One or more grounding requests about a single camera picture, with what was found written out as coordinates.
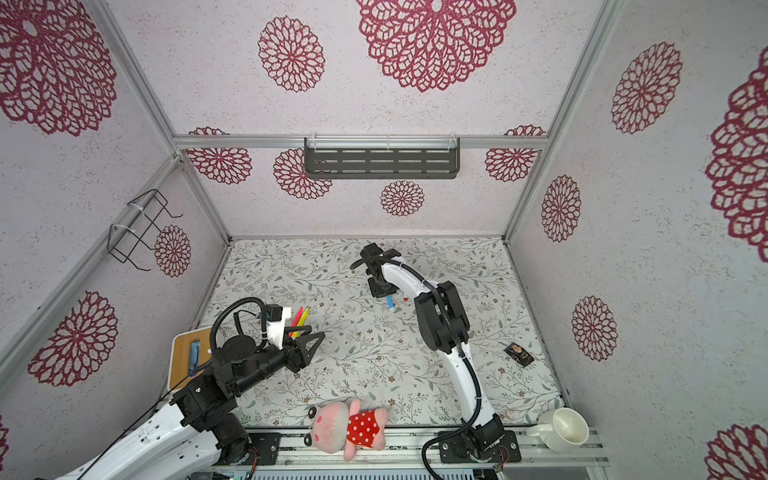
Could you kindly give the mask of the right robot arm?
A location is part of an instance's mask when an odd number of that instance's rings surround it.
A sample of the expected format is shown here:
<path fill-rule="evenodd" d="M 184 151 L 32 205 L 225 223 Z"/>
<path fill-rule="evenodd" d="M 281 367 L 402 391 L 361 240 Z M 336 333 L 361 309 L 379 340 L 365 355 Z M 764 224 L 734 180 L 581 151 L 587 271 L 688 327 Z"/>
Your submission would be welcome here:
<path fill-rule="evenodd" d="M 471 459 L 502 463 L 521 460 L 513 432 L 505 429 L 492 407 L 475 369 L 470 349 L 470 323 L 457 287 L 450 281 L 434 283 L 403 260 L 394 249 L 366 245 L 350 268 L 366 267 L 371 295 L 384 298 L 402 292 L 413 301 L 419 333 L 428 349 L 436 352 L 447 367 L 456 391 L 461 425 L 424 443 L 421 459 L 432 476 L 428 460 L 432 447 L 466 453 Z"/>

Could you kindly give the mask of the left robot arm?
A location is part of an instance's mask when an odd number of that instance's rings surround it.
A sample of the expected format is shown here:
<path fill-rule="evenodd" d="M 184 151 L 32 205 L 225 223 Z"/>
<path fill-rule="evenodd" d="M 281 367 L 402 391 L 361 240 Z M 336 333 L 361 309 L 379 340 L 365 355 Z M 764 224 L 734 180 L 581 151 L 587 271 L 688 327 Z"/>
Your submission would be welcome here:
<path fill-rule="evenodd" d="M 124 434 L 65 479 L 183 479 L 219 462 L 247 458 L 252 441 L 234 414 L 238 399 L 283 368 L 306 368 L 325 339 L 301 327 L 302 334 L 278 348 L 257 346 L 236 335 L 212 356 L 202 373 L 176 391 L 158 409 L 139 417 L 142 424 Z"/>

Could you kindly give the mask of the pink highlighter pen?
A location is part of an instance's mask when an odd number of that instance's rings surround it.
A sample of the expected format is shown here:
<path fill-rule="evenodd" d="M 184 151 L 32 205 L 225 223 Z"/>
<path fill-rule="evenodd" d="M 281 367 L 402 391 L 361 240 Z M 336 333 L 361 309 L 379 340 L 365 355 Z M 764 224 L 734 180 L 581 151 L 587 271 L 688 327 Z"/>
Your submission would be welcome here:
<path fill-rule="evenodd" d="M 295 317 L 294 317 L 294 319 L 292 321 L 292 324 L 291 324 L 292 328 L 298 326 L 298 324 L 300 322 L 300 319 L 303 316 L 303 312 L 304 312 L 304 307 L 299 307 L 299 309 L 298 309 L 298 311 L 297 311 L 297 313 L 296 313 L 296 315 L 295 315 Z M 292 338 L 296 338 L 296 333 L 295 332 L 292 332 L 290 335 L 291 335 Z"/>

